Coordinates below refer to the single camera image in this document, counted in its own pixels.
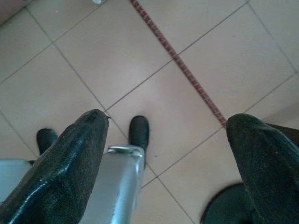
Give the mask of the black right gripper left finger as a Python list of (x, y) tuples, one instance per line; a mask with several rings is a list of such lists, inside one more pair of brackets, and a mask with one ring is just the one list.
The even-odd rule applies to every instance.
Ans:
[(77, 224), (105, 148), (108, 116), (93, 109), (68, 126), (0, 207), (3, 224)]

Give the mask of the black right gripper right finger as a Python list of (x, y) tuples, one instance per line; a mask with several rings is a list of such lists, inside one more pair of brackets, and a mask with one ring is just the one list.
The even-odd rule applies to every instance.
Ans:
[(299, 148), (255, 116), (227, 120), (226, 133), (239, 173), (265, 224), (299, 222)]

